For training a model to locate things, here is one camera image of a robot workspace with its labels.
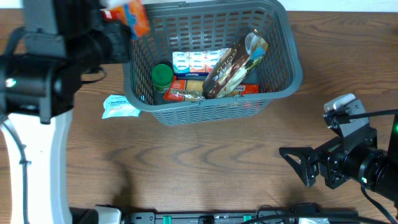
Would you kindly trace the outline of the orange Redoxon box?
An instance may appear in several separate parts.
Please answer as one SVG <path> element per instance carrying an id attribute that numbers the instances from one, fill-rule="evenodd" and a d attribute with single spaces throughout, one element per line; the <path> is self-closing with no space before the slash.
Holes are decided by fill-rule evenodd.
<path id="1" fill-rule="evenodd" d="M 118 20 L 129 26 L 132 40 L 137 40 L 150 31 L 149 21 L 141 0 L 105 0 L 101 1 L 102 15 L 107 20 Z"/>

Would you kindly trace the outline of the light blue wipes pack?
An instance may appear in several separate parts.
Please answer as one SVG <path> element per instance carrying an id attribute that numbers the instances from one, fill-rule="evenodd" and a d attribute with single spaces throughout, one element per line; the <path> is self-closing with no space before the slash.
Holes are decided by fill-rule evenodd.
<path id="1" fill-rule="evenodd" d="M 110 95 L 103 103 L 102 119 L 116 117 L 138 117 L 141 111 L 135 108 L 124 95 Z"/>

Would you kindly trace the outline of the green lid glass jar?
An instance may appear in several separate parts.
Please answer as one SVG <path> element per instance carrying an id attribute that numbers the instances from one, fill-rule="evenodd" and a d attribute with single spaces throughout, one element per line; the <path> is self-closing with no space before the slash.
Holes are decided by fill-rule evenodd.
<path id="1" fill-rule="evenodd" d="M 174 73 L 170 66 L 160 63 L 152 69 L 151 77 L 155 91 L 165 93 L 173 82 Z"/>

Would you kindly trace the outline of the dark grey plastic basket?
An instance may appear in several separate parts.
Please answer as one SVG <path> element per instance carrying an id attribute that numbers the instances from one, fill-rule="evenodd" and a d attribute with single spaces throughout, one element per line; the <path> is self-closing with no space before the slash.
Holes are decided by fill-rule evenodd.
<path id="1" fill-rule="evenodd" d="M 123 66 L 124 94 L 135 108 L 173 126 L 252 116 L 272 100 L 295 93 L 303 80 L 287 11 L 278 1 L 168 2 L 145 6 L 150 31 L 131 42 L 131 60 Z M 246 83 L 259 93 L 214 100 L 167 101 L 151 78 L 174 52 L 216 50 L 256 30 L 269 49 Z"/>

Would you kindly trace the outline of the Kleenex tissue multipack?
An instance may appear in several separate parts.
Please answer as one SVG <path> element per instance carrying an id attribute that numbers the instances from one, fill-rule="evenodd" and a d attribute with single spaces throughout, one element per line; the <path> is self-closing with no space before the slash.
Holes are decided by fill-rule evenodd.
<path id="1" fill-rule="evenodd" d="M 173 52 L 172 65 L 177 78 L 205 77 L 229 48 L 217 50 Z"/>

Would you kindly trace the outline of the San Remo spaghetti packet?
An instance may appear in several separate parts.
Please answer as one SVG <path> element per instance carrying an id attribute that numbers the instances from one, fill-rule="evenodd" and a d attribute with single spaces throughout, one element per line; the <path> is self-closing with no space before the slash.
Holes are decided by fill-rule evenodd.
<path id="1" fill-rule="evenodd" d="M 198 101 L 204 100 L 202 80 L 174 80 L 166 91 L 164 99 L 167 101 Z M 243 96 L 259 93 L 259 87 L 255 84 L 238 85 L 232 92 L 225 95 Z"/>

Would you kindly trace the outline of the Nescafe Gold coffee pouch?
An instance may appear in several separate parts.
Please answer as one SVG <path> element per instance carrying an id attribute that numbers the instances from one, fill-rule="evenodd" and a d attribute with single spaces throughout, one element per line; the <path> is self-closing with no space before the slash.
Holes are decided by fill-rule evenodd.
<path id="1" fill-rule="evenodd" d="M 206 99 L 222 98 L 234 89 L 259 65 L 268 51 L 268 43 L 254 29 L 237 40 L 218 60 L 203 82 Z"/>

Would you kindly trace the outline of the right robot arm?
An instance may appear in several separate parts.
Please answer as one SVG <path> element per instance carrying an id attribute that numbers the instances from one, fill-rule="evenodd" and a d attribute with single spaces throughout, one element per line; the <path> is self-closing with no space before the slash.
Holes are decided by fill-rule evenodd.
<path id="1" fill-rule="evenodd" d="M 369 119 L 397 116 L 397 110 L 367 113 L 352 93 L 341 95 L 324 105 L 323 119 L 336 137 L 313 149 L 282 147 L 280 155 L 289 163 L 306 187 L 318 175 L 331 189 L 353 179 L 365 189 L 397 202 L 397 120 L 393 120 L 389 147 L 378 148 L 377 131 Z"/>

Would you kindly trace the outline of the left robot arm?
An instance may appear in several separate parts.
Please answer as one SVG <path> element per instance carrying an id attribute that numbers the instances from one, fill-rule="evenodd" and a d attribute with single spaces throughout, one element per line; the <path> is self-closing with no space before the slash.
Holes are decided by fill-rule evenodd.
<path id="1" fill-rule="evenodd" d="M 67 199 L 67 139 L 82 76 L 126 63 L 131 30 L 103 17 L 117 1 L 24 1 L 24 25 L 1 54 L 1 131 L 12 223 L 120 223 L 110 205 Z"/>

